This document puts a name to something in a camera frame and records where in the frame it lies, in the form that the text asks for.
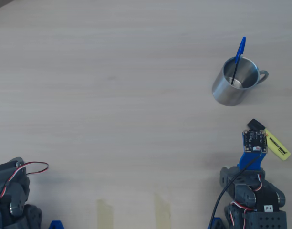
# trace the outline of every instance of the mug handle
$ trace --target mug handle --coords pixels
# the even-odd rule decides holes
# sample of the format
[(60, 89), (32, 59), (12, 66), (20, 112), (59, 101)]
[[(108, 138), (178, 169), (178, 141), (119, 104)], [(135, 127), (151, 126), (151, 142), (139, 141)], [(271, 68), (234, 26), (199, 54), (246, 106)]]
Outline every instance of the mug handle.
[(264, 76), (258, 81), (257, 84), (264, 82), (268, 78), (269, 73), (265, 70), (260, 70), (260, 75), (264, 75)]

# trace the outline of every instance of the beige tape strip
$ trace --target beige tape strip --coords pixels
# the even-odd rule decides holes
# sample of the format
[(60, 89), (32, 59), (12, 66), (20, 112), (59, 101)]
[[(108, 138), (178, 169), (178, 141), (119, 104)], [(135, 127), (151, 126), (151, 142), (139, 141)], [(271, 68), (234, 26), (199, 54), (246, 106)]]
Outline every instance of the beige tape strip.
[(113, 229), (113, 208), (104, 200), (97, 200), (97, 229)]
[(171, 229), (170, 205), (155, 193), (156, 229)]

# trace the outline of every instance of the blue plastic piece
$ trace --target blue plastic piece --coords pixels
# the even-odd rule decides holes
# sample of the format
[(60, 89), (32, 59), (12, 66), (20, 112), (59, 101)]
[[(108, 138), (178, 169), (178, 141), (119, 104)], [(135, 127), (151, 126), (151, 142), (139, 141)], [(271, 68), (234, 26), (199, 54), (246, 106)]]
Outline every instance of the blue plastic piece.
[(49, 229), (64, 229), (60, 220), (54, 220), (51, 222)]
[(212, 223), (212, 226), (215, 224), (215, 222), (216, 222), (217, 220), (220, 220), (220, 221), (222, 222), (222, 220), (221, 220), (220, 217), (214, 217), (214, 219), (213, 219), (213, 223)]
[[(254, 152), (245, 152), (245, 146), (243, 146), (243, 155), (240, 158), (240, 163), (237, 164), (237, 167), (240, 169), (243, 169), (247, 164), (251, 162), (254, 158), (258, 157), (260, 155), (259, 151)], [(261, 169), (261, 162), (266, 156), (266, 153), (262, 153), (261, 156), (252, 164), (250, 165), (247, 170), (260, 170)]]
[(235, 63), (238, 60), (238, 56), (239, 55), (243, 55), (243, 51), (245, 50), (245, 45), (246, 45), (246, 37), (243, 37), (242, 40), (241, 40), (240, 46), (239, 46), (239, 48), (237, 50), (237, 53), (236, 53)]

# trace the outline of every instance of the circuit board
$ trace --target circuit board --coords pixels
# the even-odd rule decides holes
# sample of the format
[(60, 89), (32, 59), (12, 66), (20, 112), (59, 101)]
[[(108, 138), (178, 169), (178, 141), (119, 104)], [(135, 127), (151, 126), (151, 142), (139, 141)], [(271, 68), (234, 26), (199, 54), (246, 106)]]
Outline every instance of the circuit board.
[(266, 131), (244, 130), (242, 136), (245, 152), (268, 152)]

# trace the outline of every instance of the wood grain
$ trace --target wood grain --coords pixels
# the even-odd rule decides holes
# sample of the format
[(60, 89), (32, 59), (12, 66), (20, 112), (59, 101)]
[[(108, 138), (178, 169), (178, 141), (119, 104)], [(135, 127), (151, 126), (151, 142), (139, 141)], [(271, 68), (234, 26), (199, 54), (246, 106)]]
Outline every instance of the wood grain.
[[(243, 36), (269, 78), (236, 107), (211, 86)], [(155, 229), (153, 194), (172, 229), (202, 229), (258, 119), (292, 153), (292, 0), (15, 0), (0, 8), (0, 164), (50, 163), (29, 202), (66, 229)], [(286, 195), (292, 156), (262, 166)], [(225, 196), (217, 216), (223, 217)]]

